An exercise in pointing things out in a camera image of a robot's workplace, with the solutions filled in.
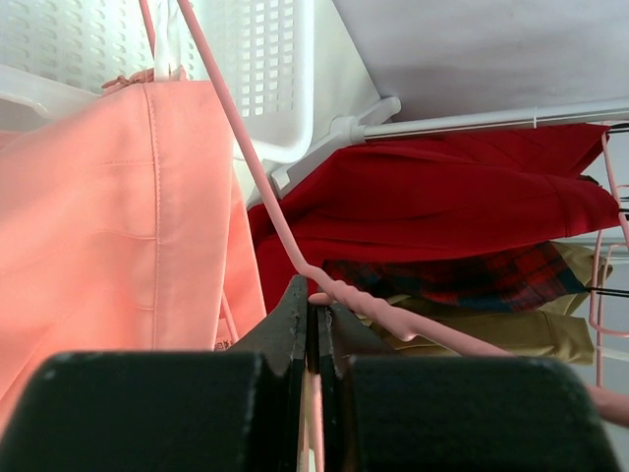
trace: pink garment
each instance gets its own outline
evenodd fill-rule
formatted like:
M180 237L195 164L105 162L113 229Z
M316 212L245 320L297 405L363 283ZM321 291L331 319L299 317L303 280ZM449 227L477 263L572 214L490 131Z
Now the pink garment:
M239 336L264 317L231 140L208 82L0 135L0 432L60 351L206 350L227 310Z

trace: seam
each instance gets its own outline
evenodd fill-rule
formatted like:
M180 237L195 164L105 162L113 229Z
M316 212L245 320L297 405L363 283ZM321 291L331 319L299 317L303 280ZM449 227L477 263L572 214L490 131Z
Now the seam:
M125 233L123 231L115 231L115 230L110 230L110 229L98 229L98 230L90 231L89 233L82 235L79 238L67 240L65 246L63 247L60 246L51 251L47 251L42 256L27 260L18 266L14 266L11 268L3 268L0 266L0 278L13 275L14 273L17 273L20 270L29 268L31 266L34 266L35 264L39 264L43 261L46 261L48 258L60 256L64 253L74 251L76 249L76 245L80 245L85 238L90 238L91 236L96 236L100 234L110 234L113 236L119 236L121 238L131 239L134 241L154 241L155 240L153 236L138 236L138 235L134 235L130 233Z
M105 162L99 162L98 163L99 166L101 165L106 165L106 166L116 166L116 165L154 165L154 162L152 160L107 160Z
M559 206L561 207L561 212L563 213L563 237L567 238L570 236L570 231L568 230L568 228L570 228L572 225L570 224L570 217L568 215L568 211L567 211L567 207L566 207L566 203L563 201L563 199L561 198L560 192L557 192L556 187L554 186L554 184L552 183L552 181L548 178L547 175L544 175L544 178L546 180L546 182L548 182L548 185L552 188L552 191L554 192L557 201L559 202Z
M498 145L496 145L494 143L491 143L490 141L485 141L485 140L482 140L482 139L474 137L474 136L470 137L470 139L472 141L477 142L477 143L482 143L482 144L484 144L486 146L489 146L490 148L493 148L494 150L497 150L502 157L506 157L512 164L515 164L515 166L517 167L518 171L520 171L520 172L525 171L525 169L523 168L522 164L519 161L517 161L515 159L515 157L513 157L513 155L511 155L510 152L506 152L502 147L500 147L500 146L498 146ZM496 165L496 164L494 164L494 165L491 165L491 167L498 167L498 168L503 168L503 169L507 169L507 170L513 170L513 169L509 169L508 167L504 167L504 165Z
M152 144L153 162L155 169L155 293L153 298L153 333L151 340L151 349L155 349L157 345L157 323L159 320L159 273L161 262L161 168L159 161L159 145L157 139L157 130L155 126L155 105L153 97L146 91L146 86L142 85L146 103L148 105L148 128L150 131L150 141Z
M552 340L552 355L553 357L559 356L559 337L557 336L557 332L555 331L554 325L550 322L550 318L548 314L544 313L543 318L546 321L546 326L548 327L548 333L550 334L550 339Z

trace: red jacket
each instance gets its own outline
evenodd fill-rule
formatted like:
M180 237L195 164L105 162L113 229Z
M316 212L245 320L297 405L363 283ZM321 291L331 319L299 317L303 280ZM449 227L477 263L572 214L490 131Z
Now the red jacket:
M460 259L574 236L618 224L612 196L577 180L600 154L605 130L570 125L346 147L280 205L316 266ZM270 310L296 272L264 206L249 219Z

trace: white wall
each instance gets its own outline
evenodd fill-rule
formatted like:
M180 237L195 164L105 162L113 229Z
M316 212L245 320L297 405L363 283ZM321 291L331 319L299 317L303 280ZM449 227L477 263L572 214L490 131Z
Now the white wall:
M334 0L399 119L629 95L627 0Z

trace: red garment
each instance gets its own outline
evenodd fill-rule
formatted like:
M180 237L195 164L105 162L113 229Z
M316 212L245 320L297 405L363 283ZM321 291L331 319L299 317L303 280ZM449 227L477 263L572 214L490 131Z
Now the red garment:
M578 180L606 127L450 135L335 152L280 203L306 259L467 258L618 224L618 205ZM249 211L266 309L295 270L266 209Z
M549 241L450 261L325 261L323 270L373 296L404 294L485 312L531 311L564 295L586 292Z

